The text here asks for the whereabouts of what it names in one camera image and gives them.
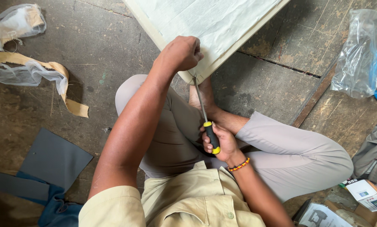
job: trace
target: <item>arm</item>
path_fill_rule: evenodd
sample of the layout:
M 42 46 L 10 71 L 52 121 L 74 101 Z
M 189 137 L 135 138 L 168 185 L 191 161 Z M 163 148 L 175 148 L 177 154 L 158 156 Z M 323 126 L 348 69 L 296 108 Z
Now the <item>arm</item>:
M 93 175 L 89 199 L 111 187 L 137 187 L 137 169 L 152 141 L 173 76 L 195 67 L 203 57 L 200 40 L 193 36 L 178 36 L 163 49 L 110 132 Z
M 221 152 L 216 157 L 228 164 L 228 167 L 238 166 L 246 161 L 245 155 L 239 150 L 235 137 L 225 128 L 212 124 L 212 129 L 218 137 Z M 212 145 L 206 133 L 203 133 L 203 143 L 206 152 L 212 152 Z M 263 182 L 260 176 L 254 171 L 251 164 L 233 171 L 239 188 L 249 205 L 250 211 L 259 214 L 267 227 L 293 227 L 292 220 L 282 206 L 279 199 L 271 189 Z

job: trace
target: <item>fist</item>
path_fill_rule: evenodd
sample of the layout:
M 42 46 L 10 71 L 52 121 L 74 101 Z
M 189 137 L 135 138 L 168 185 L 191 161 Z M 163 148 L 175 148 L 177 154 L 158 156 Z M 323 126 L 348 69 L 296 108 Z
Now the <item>fist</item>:
M 215 124 L 212 122 L 212 130 L 215 135 L 218 137 L 219 144 L 221 147 L 221 152 L 216 154 L 216 158 L 228 163 L 230 160 L 235 158 L 238 154 L 242 152 L 239 150 L 236 143 L 235 137 L 227 129 Z M 203 132 L 203 145 L 204 150 L 208 153 L 212 153 L 212 144 L 210 143 L 210 138 L 207 136 L 204 127 L 200 128 L 200 131 Z
M 194 68 L 204 58 L 200 40 L 194 36 L 177 36 L 161 51 L 154 66 L 169 69 L 173 74 Z

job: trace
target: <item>screwdriver handle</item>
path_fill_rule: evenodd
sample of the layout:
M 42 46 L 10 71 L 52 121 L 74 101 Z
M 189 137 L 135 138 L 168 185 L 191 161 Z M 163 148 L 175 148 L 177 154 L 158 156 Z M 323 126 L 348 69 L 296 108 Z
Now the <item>screwdriver handle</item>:
M 213 147 L 212 153 L 213 154 L 218 154 L 219 152 L 221 152 L 221 147 L 219 146 L 218 138 L 216 137 L 214 131 L 212 130 L 212 123 L 211 123 L 211 121 L 205 122 L 204 123 L 204 128 L 206 129 L 207 136 L 211 140 L 211 144 L 212 144 L 212 147 Z

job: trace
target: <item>wrist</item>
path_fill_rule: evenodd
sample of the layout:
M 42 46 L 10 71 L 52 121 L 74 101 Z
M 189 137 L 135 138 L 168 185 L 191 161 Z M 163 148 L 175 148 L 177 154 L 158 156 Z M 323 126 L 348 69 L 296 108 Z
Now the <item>wrist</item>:
M 178 72 L 177 68 L 171 63 L 171 61 L 165 60 L 162 56 L 158 56 L 152 64 L 152 69 L 158 72 L 167 74 L 171 78 Z
M 235 154 L 232 155 L 232 157 L 227 159 L 225 162 L 226 162 L 226 164 L 228 164 L 229 168 L 233 168 L 234 166 L 238 166 L 238 165 L 242 164 L 243 162 L 245 162 L 246 159 L 247 158 L 243 154 L 243 152 L 241 150 L 237 149 Z

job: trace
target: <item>man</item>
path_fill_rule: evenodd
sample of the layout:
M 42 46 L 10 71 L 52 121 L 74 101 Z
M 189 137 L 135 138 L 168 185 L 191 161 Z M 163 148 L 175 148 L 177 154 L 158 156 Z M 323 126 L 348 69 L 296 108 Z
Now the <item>man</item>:
M 119 118 L 79 214 L 81 227 L 293 226 L 282 202 L 351 175 L 347 152 L 327 137 L 257 112 L 249 119 L 218 108 L 209 78 L 199 89 L 221 152 L 216 158 L 205 155 L 212 145 L 200 127 L 204 118 L 195 88 L 186 103 L 170 87 L 178 71 L 195 67 L 203 57 L 200 40 L 179 36 L 148 75 L 135 75 L 120 86 Z M 234 135 L 251 145 L 247 153 Z M 200 152 L 200 144 L 207 153 Z M 147 178 L 142 198 L 138 166 Z

